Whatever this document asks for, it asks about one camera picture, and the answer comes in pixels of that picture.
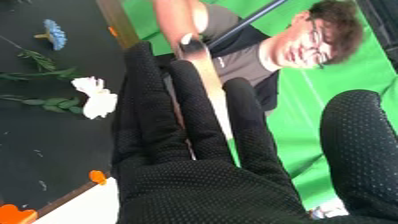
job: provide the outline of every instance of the orange object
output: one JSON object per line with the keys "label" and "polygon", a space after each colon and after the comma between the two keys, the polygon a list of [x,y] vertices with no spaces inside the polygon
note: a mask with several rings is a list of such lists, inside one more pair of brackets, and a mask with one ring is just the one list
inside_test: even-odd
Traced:
{"label": "orange object", "polygon": [[20,211],[11,204],[0,207],[0,223],[2,224],[31,224],[38,219],[38,212],[34,210]]}
{"label": "orange object", "polygon": [[89,177],[91,177],[91,181],[95,183],[98,183],[100,185],[107,184],[107,177],[105,177],[105,174],[104,174],[104,172],[100,170],[93,170],[91,171]]}
{"label": "orange object", "polygon": [[111,32],[111,34],[114,35],[114,37],[118,37],[118,32],[116,32],[116,29],[114,29],[113,26],[109,26],[109,32]]}

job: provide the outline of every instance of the white flower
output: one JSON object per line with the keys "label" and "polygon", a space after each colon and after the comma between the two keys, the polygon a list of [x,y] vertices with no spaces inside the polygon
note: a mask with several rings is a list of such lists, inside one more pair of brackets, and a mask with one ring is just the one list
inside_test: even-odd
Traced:
{"label": "white flower", "polygon": [[116,110],[118,95],[111,93],[109,89],[104,89],[104,80],[91,78],[79,78],[72,81],[72,84],[81,92],[89,96],[88,103],[84,105],[84,115],[89,119],[98,116],[105,118],[107,114]]}

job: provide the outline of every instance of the man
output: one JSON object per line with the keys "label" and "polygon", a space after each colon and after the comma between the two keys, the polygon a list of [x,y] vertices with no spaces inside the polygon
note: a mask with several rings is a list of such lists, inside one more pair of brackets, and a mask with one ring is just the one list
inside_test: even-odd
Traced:
{"label": "man", "polygon": [[[205,43],[239,23],[239,16],[219,5],[200,0],[155,0],[161,29],[175,53],[187,35]],[[363,27],[356,18],[356,3],[326,0],[297,14],[287,30],[269,37],[253,26],[212,50],[214,67],[223,83],[244,77],[256,88],[264,111],[278,107],[278,79],[281,68],[324,68],[342,63],[354,54],[363,40]]]}

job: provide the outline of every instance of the blue flower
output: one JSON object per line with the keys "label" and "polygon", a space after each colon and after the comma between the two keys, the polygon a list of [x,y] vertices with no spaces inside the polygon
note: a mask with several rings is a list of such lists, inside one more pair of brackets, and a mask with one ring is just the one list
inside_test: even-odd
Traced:
{"label": "blue flower", "polygon": [[54,43],[54,50],[59,51],[66,46],[66,40],[68,40],[66,32],[61,30],[61,26],[50,19],[45,20],[45,27],[47,27],[47,34],[40,34],[34,37],[47,38]]}

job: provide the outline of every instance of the metal rod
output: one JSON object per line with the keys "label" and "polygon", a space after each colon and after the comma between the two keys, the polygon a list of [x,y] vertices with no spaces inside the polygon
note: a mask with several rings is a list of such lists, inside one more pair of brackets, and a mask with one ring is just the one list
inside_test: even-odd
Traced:
{"label": "metal rod", "polygon": [[241,21],[237,26],[226,31],[221,37],[210,41],[209,49],[212,50],[217,45],[225,42],[225,40],[239,33],[239,31],[251,25],[251,23],[264,17],[264,15],[278,8],[278,6],[288,0],[276,0],[255,13],[253,15]]}

